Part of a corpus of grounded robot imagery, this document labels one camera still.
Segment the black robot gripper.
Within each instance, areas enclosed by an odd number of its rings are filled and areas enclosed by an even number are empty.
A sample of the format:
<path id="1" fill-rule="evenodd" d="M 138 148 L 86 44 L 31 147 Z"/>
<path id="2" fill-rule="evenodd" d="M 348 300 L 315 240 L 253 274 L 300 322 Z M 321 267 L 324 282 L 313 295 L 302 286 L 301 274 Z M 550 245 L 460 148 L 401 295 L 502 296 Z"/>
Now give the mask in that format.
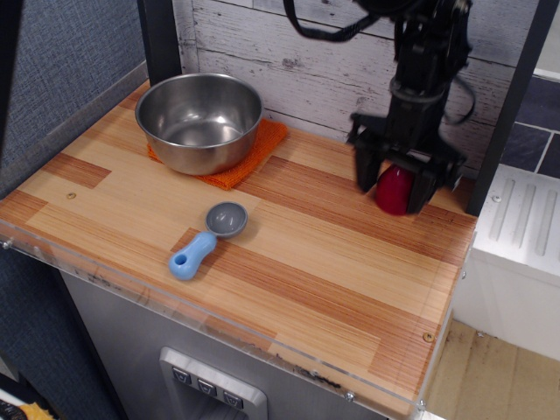
<path id="1" fill-rule="evenodd" d="M 459 185 L 466 155 L 439 132 L 454 81 L 467 87 L 460 77 L 453 76 L 437 84 L 433 92 L 417 92 L 392 79 L 387 115 L 351 114 L 348 142 L 355 149 L 356 181 L 364 193 L 377 183 L 386 159 L 415 173 L 407 214 L 419 214 L 438 188 Z"/>

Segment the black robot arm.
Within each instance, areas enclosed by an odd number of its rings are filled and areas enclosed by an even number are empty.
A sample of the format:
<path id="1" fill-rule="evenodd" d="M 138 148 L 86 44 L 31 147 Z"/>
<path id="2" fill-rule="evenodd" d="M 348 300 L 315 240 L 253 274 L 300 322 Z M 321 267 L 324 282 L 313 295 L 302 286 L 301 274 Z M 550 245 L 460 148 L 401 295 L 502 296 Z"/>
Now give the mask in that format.
<path id="1" fill-rule="evenodd" d="M 395 16 L 395 76 L 385 116 L 353 113 L 358 187 L 393 215 L 418 214 L 455 188 L 466 155 L 440 135 L 453 82 L 467 62 L 469 1 L 412 1 Z"/>

